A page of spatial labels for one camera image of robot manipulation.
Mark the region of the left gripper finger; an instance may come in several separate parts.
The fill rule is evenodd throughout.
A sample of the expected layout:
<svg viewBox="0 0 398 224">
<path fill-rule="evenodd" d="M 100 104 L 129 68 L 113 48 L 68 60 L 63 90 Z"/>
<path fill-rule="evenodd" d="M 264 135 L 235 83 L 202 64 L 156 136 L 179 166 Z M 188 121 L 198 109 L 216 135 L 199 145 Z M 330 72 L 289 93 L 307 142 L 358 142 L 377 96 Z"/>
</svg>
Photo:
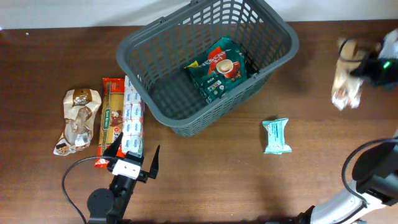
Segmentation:
<svg viewBox="0 0 398 224">
<path fill-rule="evenodd" d="M 121 145 L 122 138 L 123 133 L 120 133 L 119 136 L 113 141 L 113 143 L 104 151 L 103 156 L 116 157 L 119 147 Z"/>
<path fill-rule="evenodd" d="M 150 166 L 148 177 L 151 179 L 156 179 L 159 171 L 159 151 L 160 151 L 160 145 L 157 146 L 154 158 L 152 160 L 152 164 Z"/>
</svg>

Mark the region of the green Nescafe coffee bag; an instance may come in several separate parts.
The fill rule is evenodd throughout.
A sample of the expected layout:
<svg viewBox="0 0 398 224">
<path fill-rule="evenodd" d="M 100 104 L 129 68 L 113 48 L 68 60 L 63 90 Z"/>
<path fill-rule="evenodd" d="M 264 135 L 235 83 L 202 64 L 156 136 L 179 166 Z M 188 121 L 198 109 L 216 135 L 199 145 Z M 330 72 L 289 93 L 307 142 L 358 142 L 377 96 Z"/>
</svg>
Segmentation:
<svg viewBox="0 0 398 224">
<path fill-rule="evenodd" d="M 256 72 L 249 67 L 242 47 L 226 35 L 185 69 L 207 103 L 222 98 Z"/>
</svg>

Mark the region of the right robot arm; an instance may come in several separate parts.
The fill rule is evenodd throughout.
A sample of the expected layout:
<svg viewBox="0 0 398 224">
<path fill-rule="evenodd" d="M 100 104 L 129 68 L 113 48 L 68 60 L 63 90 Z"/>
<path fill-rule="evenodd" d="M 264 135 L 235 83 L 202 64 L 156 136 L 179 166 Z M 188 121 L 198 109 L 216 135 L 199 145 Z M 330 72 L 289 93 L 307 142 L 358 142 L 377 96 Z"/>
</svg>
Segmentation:
<svg viewBox="0 0 398 224">
<path fill-rule="evenodd" d="M 339 61 L 358 64 L 350 71 L 375 85 L 397 83 L 397 54 L 366 54 Z M 295 223 L 359 223 L 374 210 L 397 204 L 397 136 L 369 141 L 355 149 L 341 170 L 344 189 L 329 201 L 300 213 Z"/>
</svg>

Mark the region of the teal wet wipes pack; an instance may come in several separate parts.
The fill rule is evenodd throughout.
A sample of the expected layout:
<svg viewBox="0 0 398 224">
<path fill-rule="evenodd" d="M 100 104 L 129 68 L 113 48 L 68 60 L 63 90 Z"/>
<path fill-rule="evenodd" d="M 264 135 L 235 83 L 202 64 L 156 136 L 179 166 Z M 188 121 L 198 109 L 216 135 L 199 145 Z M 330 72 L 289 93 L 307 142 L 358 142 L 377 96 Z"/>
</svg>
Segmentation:
<svg viewBox="0 0 398 224">
<path fill-rule="evenodd" d="M 288 123 L 288 118 L 276 119 L 273 121 L 263 121 L 262 125 L 267 131 L 267 146 L 265 154 L 283 154 L 292 152 L 291 147 L 285 142 L 284 129 Z"/>
</svg>

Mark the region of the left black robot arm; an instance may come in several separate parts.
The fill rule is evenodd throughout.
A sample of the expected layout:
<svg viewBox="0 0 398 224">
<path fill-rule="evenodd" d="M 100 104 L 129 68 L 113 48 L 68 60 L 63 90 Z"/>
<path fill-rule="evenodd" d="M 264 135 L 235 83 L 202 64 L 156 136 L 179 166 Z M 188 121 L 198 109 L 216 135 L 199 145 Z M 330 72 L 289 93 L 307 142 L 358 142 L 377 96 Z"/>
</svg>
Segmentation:
<svg viewBox="0 0 398 224">
<path fill-rule="evenodd" d="M 141 169 L 143 157 L 137 157 L 131 152 L 125 157 L 117 155 L 122 138 L 123 134 L 120 134 L 103 153 L 108 161 L 107 169 L 114 177 L 107 189 L 96 189 L 88 197 L 89 224 L 121 223 L 136 184 L 157 177 L 160 149 L 156 149 L 150 171 L 147 172 Z"/>
</svg>

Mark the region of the beige brown snack bag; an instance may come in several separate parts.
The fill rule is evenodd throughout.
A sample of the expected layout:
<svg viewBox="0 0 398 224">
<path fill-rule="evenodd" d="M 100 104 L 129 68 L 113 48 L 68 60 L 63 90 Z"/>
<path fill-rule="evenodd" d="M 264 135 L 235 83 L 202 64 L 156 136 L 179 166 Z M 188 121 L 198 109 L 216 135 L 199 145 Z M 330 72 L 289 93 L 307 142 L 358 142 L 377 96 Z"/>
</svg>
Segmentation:
<svg viewBox="0 0 398 224">
<path fill-rule="evenodd" d="M 357 108 L 360 103 L 363 79 L 353 77 L 350 72 L 357 69 L 361 60 L 369 54 L 379 54 L 380 42 L 369 40 L 347 40 L 339 38 L 337 43 L 341 52 L 336 63 L 335 77 L 331 89 L 331 102 L 342 111 L 345 108 Z"/>
</svg>

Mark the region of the grey plastic shopping basket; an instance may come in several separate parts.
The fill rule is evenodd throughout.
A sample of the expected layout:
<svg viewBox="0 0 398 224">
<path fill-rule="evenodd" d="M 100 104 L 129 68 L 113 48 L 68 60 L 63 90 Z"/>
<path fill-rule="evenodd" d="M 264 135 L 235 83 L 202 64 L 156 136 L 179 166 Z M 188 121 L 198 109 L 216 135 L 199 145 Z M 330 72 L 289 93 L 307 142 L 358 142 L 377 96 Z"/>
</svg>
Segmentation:
<svg viewBox="0 0 398 224">
<path fill-rule="evenodd" d="M 241 46 L 249 76 L 207 103 L 186 66 L 226 35 Z M 298 49 L 296 32 L 264 1 L 191 1 L 125 37 L 116 59 L 154 118 L 189 137 L 255 95 Z"/>
</svg>

